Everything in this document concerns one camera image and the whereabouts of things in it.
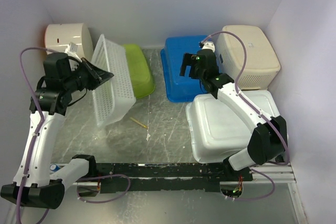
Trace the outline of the clear plastic tray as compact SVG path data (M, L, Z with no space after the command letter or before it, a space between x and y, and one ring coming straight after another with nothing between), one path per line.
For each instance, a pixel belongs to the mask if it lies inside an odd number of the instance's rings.
M92 92L97 127L102 128L122 120L136 98L123 46L100 35L91 63L113 74L109 81Z

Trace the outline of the blue plastic tray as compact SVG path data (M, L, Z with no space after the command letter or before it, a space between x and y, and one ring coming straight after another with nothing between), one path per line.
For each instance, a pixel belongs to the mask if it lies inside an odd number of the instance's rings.
M205 39L205 35L169 37L161 50L166 95L171 102L192 102L195 96L205 93L205 87L200 79L191 79L188 74L190 66L187 66L185 76L180 76L183 55L185 53L201 56L201 68L205 80L211 76L219 75L219 69L215 57L207 52L200 52L199 43Z

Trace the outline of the green plastic basin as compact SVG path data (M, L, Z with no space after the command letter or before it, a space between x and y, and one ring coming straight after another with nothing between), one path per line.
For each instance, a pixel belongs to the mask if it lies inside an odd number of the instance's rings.
M155 90L149 63L137 44L124 44L133 92L136 99L151 95Z

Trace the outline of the beige perforated plastic basket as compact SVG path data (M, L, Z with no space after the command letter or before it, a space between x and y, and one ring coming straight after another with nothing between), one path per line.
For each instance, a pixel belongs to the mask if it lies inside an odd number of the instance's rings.
M264 32L248 25L228 25L222 30L237 35L246 47L247 61L238 87L242 90L268 89L281 65ZM215 42L215 54L220 71L236 79L244 62L241 43L229 34L220 34Z

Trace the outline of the white plastic tub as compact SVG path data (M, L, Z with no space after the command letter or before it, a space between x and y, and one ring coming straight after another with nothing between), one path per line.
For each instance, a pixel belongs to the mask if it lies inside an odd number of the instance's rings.
M186 106L192 151L199 163L217 163L228 158L235 170L254 165L247 146L252 132L220 100L211 94L197 95Z

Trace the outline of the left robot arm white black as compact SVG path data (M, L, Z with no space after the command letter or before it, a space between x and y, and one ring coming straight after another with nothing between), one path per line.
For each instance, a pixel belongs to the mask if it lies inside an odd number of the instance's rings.
M1 197L19 207L56 209L66 190L82 178L93 181L98 168L95 157L75 155L69 164L55 173L50 161L57 134L73 104L72 94L89 91L109 81L113 74L85 58L80 60L63 52L54 52L43 62L45 75L31 96L30 130L24 156L13 182L1 188Z

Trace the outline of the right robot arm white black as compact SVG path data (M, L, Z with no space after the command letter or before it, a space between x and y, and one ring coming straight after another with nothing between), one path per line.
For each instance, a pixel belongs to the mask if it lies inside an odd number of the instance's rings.
M267 112L250 99L269 97L269 92L243 93L229 75L220 73L211 49L185 53L180 76L185 76L187 67L189 77L198 79L207 91L186 106L197 162L224 162L223 176L233 181L242 169L270 162L288 151L286 120L277 109Z

